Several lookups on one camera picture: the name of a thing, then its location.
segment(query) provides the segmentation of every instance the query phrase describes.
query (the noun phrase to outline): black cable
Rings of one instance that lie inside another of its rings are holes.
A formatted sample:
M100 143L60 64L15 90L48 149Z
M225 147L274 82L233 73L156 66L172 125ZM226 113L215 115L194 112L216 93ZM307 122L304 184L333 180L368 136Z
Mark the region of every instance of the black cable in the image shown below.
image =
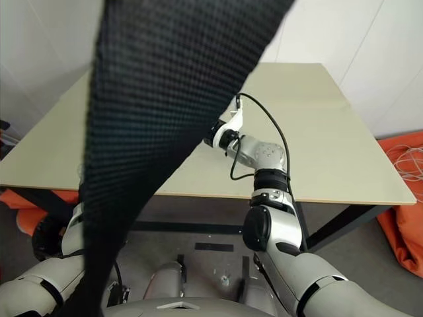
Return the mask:
M249 177L249 176L254 176L254 174L245 174L239 177L234 177L233 175L233 171L235 170L235 165L237 164L238 161L238 155L239 152L241 152L241 138L238 137L238 149L237 149L237 153L235 154L235 158L233 159L233 163L232 163L232 167L231 167L231 173L229 174L232 180L241 180L243 178Z
M257 106L259 106L263 110L263 112L268 116L270 121L274 124L275 128L278 130L278 133L279 133L280 137L282 138L282 142L284 142L284 147L285 147L285 152L286 152L286 178L288 180L288 190L289 190L289 193L291 194L292 199L293 199L293 194L292 194L292 189L291 189L291 157L289 155L288 142L286 141L284 133L282 132L280 126L278 125L276 120L272 117L270 112L253 96L250 96L249 94L246 94L245 92L239 92L235 97L235 102L236 102L237 105L239 105L240 96L247 97L248 99L252 100Z
M114 262L114 269L116 270L116 274L118 276L118 284L119 284L119 304L124 302L124 285L122 284L122 276L120 275L120 269L118 262Z

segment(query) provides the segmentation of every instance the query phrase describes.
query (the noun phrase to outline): gray floor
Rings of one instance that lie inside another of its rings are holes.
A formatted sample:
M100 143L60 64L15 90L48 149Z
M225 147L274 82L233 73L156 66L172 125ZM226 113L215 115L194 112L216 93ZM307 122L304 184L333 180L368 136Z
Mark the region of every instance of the gray floor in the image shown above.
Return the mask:
M303 204L310 232L319 228L345 206ZM154 197L140 219L193 223L241 224L247 201L187 197ZM196 242L233 244L234 252L195 250ZM423 279L403 269L396 261L376 220L357 228L317 253L347 278L359 283L375 298L413 316L423 317ZM186 296L234 299L241 278L242 256L252 255L240 236L131 232L118 262L130 300L138 300L151 274L161 265L185 255L188 269ZM36 263L30 239L15 225L15 212L0 206L0 267L2 282ZM254 266L250 274L259 277ZM221 277L229 277L223 285Z

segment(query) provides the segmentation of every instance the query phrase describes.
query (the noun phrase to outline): orange bean bag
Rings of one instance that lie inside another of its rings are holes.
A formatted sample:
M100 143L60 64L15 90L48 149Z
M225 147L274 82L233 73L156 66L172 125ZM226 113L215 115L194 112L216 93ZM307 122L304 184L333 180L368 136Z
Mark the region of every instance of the orange bean bag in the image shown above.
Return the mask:
M53 190L53 192L68 203L78 202L78 192L71 190ZM27 201L25 198L11 190L6 190L0 195L0 201L11 209L18 209L16 223L18 228L32 236L37 224L47 215L47 213Z
M392 163L408 149L408 147L423 146L423 131L392 137L379 141L382 149L387 153ZM423 160L423 153L413 154L415 159ZM397 163L406 172L418 174L414 162L408 160ZM407 181L406 184L417 199L423 200L423 181ZM413 206L395 206L387 212L377 216L377 220L388 238L398 262L410 272L423 277L423 203Z

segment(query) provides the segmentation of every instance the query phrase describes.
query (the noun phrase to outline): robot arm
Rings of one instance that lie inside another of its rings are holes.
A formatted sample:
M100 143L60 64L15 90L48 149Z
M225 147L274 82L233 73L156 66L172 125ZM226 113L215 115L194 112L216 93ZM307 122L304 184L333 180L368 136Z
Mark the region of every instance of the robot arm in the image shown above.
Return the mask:
M62 258L48 258L0 287L0 316L50 316L71 296L84 275L82 208L73 210L61 241Z
M371 297L321 257L300 251L302 231L288 190L285 150L239 136L231 122L219 125L205 142L254 169L243 239L287 312L307 317L408 316Z

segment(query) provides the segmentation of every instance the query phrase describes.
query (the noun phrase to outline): black mesh fabric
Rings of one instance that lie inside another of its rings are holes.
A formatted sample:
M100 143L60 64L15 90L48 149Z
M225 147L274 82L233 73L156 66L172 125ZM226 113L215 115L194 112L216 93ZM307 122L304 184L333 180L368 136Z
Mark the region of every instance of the black mesh fabric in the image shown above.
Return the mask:
M85 276L62 316L98 316L139 211L228 107L292 2L105 2L85 140Z

